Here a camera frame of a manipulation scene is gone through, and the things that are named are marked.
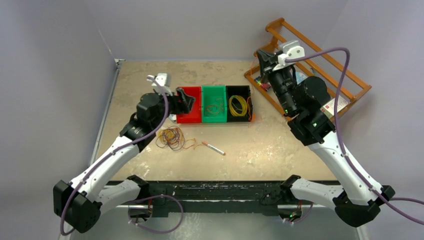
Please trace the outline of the green plastic bin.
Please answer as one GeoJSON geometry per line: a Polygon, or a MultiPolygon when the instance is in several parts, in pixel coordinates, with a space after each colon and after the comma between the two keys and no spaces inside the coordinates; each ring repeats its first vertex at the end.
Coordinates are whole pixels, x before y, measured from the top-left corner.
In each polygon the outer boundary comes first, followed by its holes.
{"type": "Polygon", "coordinates": [[[224,85],[201,87],[202,123],[227,122],[227,92],[224,85]]]}

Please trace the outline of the black plastic bin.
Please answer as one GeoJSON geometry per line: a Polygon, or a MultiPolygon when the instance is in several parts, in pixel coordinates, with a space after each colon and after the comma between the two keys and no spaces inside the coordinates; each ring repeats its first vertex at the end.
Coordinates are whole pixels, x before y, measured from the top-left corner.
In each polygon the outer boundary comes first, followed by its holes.
{"type": "Polygon", "coordinates": [[[226,102],[227,122],[239,123],[253,120],[253,103],[248,85],[227,85],[226,102]]]}

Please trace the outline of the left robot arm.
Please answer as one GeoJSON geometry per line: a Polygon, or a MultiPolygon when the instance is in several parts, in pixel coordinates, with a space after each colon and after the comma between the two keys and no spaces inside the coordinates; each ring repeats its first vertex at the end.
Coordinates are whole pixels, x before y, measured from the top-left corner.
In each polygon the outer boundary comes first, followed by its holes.
{"type": "Polygon", "coordinates": [[[149,184],[135,175],[117,186],[104,187],[149,145],[169,115],[189,114],[195,101],[194,96],[186,94],[180,87],[176,93],[156,90],[142,95],[136,111],[109,149],[71,181],[60,180],[54,185],[53,210],[60,217],[60,234],[85,233],[102,214],[120,204],[146,203],[151,198],[149,184]]]}

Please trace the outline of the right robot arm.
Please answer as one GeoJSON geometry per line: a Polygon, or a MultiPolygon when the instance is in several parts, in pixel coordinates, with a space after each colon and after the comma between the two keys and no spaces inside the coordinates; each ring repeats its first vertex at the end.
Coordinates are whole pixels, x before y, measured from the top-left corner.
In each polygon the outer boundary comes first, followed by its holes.
{"type": "Polygon", "coordinates": [[[395,191],[369,176],[339,142],[333,121],[321,111],[331,99],[325,81],[309,76],[298,82],[290,55],[283,51],[260,49],[256,55],[261,76],[268,80],[284,115],[289,117],[290,131],[339,181],[339,185],[330,186],[292,175],[280,186],[282,200],[288,204],[304,200],[325,206],[352,227],[374,220],[381,205],[391,200],[395,191]]]}

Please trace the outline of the marker pen pack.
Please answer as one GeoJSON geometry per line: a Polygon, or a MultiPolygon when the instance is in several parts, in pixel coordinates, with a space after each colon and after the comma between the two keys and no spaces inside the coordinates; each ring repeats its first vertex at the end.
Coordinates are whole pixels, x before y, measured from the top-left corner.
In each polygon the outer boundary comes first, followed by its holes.
{"type": "Polygon", "coordinates": [[[271,85],[268,82],[263,82],[260,76],[256,77],[254,81],[266,92],[271,88],[271,85]]]}

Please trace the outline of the blue blister pack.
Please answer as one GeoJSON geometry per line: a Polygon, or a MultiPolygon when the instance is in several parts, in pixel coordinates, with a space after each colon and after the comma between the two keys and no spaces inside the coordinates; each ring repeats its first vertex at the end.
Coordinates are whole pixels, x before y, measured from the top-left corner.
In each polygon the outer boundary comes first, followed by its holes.
{"type": "Polygon", "coordinates": [[[295,80],[296,83],[299,85],[301,82],[303,82],[308,76],[302,72],[296,71],[295,72],[295,80]]]}

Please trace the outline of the orange white marker pen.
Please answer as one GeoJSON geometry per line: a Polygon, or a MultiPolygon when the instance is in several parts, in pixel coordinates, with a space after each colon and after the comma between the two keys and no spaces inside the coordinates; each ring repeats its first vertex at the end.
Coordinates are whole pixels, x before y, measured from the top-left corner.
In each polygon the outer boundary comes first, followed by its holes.
{"type": "Polygon", "coordinates": [[[210,148],[211,150],[213,150],[213,151],[217,152],[218,154],[220,154],[220,155],[222,155],[222,156],[225,156],[225,155],[226,155],[226,153],[225,153],[223,150],[220,150],[219,148],[217,148],[217,147],[215,147],[215,146],[213,146],[213,145],[209,144],[209,143],[208,143],[208,142],[206,142],[206,141],[203,141],[203,142],[202,142],[202,144],[203,144],[204,146],[206,146],[206,147],[210,148]]]}

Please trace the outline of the wooden shelf rack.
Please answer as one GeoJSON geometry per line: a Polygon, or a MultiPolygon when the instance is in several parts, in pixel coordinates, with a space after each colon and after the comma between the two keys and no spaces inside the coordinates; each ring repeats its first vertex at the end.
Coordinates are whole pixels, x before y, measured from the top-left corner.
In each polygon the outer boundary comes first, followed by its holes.
{"type": "MultiPolygon", "coordinates": [[[[306,54],[320,52],[322,49],[312,40],[302,34],[299,30],[288,23],[283,17],[280,17],[265,27],[265,31],[271,34],[269,43],[260,47],[267,52],[276,52],[279,45],[287,40],[299,40],[301,46],[304,47],[306,54]]],[[[344,63],[336,60],[330,54],[314,57],[309,60],[301,61],[295,64],[295,67],[301,73],[307,76],[316,75],[322,78],[327,84],[327,92],[332,98],[336,96],[336,90],[339,86],[339,79],[344,68],[344,63]]],[[[260,76],[260,66],[257,62],[253,62],[251,68],[244,73],[244,77],[261,93],[265,99],[281,114],[285,113],[284,109],[278,103],[277,98],[271,90],[264,91],[255,82],[255,78],[260,76]]],[[[340,89],[340,97],[338,99],[338,117],[342,117],[355,103],[358,102],[372,86],[364,82],[353,72],[347,70],[343,79],[344,84],[353,84],[356,87],[342,87],[340,89]]]]}

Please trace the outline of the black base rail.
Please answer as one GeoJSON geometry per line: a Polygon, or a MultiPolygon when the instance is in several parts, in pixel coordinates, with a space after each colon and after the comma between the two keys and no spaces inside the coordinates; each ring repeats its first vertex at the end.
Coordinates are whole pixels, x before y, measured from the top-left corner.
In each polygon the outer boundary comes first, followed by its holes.
{"type": "Polygon", "coordinates": [[[281,189],[282,181],[167,181],[150,180],[135,200],[124,203],[150,206],[156,218],[170,213],[261,214],[297,216],[311,202],[298,200],[281,189]]]}

